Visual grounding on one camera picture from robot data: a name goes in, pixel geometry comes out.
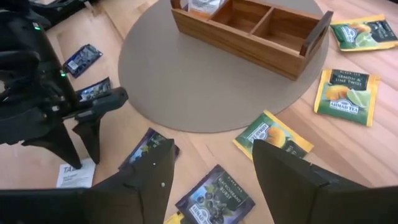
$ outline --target wooden table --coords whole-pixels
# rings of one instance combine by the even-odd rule
[[[71,82],[80,89],[110,77],[119,86],[118,57],[131,26],[156,0],[102,0],[96,15],[82,10],[48,31],[61,62],[82,45],[90,43],[104,55],[81,77]],[[334,19],[352,19],[384,13],[398,34],[398,4],[386,0],[317,0]],[[378,73],[382,82],[377,93],[373,127],[318,115],[313,102],[318,80],[294,104],[276,116],[312,142],[306,160],[368,187],[398,184],[398,48],[377,52],[343,54],[331,36],[325,68]],[[66,121],[69,129],[73,120]],[[216,164],[224,167],[256,202],[244,223],[272,223],[266,201],[257,183],[252,162],[231,142],[242,129],[218,134],[195,134],[167,129],[143,118],[129,103],[108,113],[101,122],[101,163],[94,184],[117,172],[148,127],[174,138],[182,153],[175,165],[175,178],[166,218],[177,211],[174,204]],[[80,156],[86,149],[70,132]],[[64,163],[46,149],[0,146],[0,188],[55,187],[59,165]]]

